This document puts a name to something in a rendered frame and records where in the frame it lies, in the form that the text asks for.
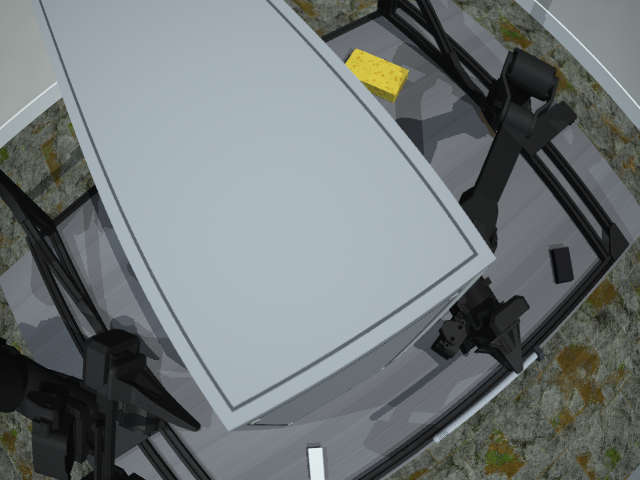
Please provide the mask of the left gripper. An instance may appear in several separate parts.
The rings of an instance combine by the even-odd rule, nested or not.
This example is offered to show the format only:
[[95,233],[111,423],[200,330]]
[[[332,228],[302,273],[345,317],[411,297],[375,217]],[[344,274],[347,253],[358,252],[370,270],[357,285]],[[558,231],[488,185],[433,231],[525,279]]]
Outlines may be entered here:
[[[509,372],[514,370],[516,374],[520,374],[523,371],[523,359],[520,319],[518,318],[530,306],[524,296],[519,295],[514,295],[506,304],[504,301],[499,303],[489,287],[491,283],[489,277],[484,279],[481,276],[457,301],[460,306],[464,304],[479,319],[482,325],[484,322],[484,328],[480,326],[481,328],[479,327],[480,329],[478,328],[474,333],[472,329],[470,330],[469,336],[467,335],[459,348],[465,355],[473,347],[477,346],[480,349],[477,349],[474,353],[490,354]],[[503,304],[504,306],[500,308]],[[492,316],[490,316],[491,314]],[[480,334],[481,332],[482,334]]]

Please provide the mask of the yellow sponge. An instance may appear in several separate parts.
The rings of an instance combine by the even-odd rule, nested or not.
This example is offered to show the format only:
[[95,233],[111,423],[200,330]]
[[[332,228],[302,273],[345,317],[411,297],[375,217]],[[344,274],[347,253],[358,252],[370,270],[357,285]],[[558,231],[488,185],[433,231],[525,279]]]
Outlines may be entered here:
[[345,65],[374,95],[395,102],[409,70],[367,52],[355,49]]

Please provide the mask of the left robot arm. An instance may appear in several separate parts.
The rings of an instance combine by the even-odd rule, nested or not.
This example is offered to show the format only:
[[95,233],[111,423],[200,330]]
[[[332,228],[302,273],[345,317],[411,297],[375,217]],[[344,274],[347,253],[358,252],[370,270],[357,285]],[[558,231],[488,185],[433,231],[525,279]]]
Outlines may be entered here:
[[[487,95],[488,99],[486,98],[486,102],[490,101],[489,105],[481,107],[485,119],[496,135],[475,185],[462,193],[458,203],[488,246],[490,242],[489,248],[493,254],[498,241],[498,201],[525,139],[530,138],[536,120],[544,115],[554,102],[559,82],[559,78],[555,76],[556,72],[556,68],[551,65],[515,48],[514,52],[509,51],[507,55],[499,81],[492,81],[492,89],[489,89],[490,94]],[[547,100],[548,103],[533,114],[531,97]],[[430,348],[446,360],[456,355],[471,329],[474,332],[482,326],[479,319],[464,304],[460,306],[456,302],[454,306],[457,311],[453,307],[449,309],[453,317],[444,322],[439,329],[440,335]]]

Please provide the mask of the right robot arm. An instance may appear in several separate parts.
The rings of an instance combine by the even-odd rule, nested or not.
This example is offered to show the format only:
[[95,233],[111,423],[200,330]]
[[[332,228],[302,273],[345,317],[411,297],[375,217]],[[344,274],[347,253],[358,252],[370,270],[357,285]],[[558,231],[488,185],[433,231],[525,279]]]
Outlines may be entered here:
[[[22,355],[15,347],[7,345],[6,339],[0,339],[0,412],[16,410],[32,421],[36,473],[59,480],[71,480],[74,461],[82,464],[87,459],[87,456],[82,459],[82,455],[76,451],[75,442],[75,419],[81,420],[86,406],[67,397],[60,396],[62,400],[59,395],[35,391],[41,379],[49,373],[56,373],[63,378],[69,375],[45,368]],[[116,421],[119,426],[132,432],[151,436],[151,433],[158,431],[160,420],[135,405],[124,402],[117,404]]]

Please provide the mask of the small white rectangular block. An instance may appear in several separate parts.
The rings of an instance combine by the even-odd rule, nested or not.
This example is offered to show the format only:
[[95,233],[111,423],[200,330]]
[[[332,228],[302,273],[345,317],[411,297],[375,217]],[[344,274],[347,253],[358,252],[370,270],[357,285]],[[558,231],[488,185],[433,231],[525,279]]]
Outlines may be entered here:
[[311,480],[325,480],[322,448],[308,448]]

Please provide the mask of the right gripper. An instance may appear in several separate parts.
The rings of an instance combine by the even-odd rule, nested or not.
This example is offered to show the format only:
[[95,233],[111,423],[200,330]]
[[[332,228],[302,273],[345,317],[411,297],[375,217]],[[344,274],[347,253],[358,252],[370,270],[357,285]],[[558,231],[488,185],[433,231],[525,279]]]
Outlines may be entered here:
[[148,368],[146,355],[139,350],[139,337],[125,330],[114,328],[91,336],[84,342],[82,378],[85,385],[95,390],[100,387],[97,395],[80,387],[78,378],[63,378],[56,373],[44,376],[35,389],[86,406],[81,420],[75,419],[76,451],[82,459],[94,456],[94,470],[81,480],[145,480],[136,473],[128,476],[114,465],[117,401],[135,405],[190,431],[197,432],[201,427],[162,386]]

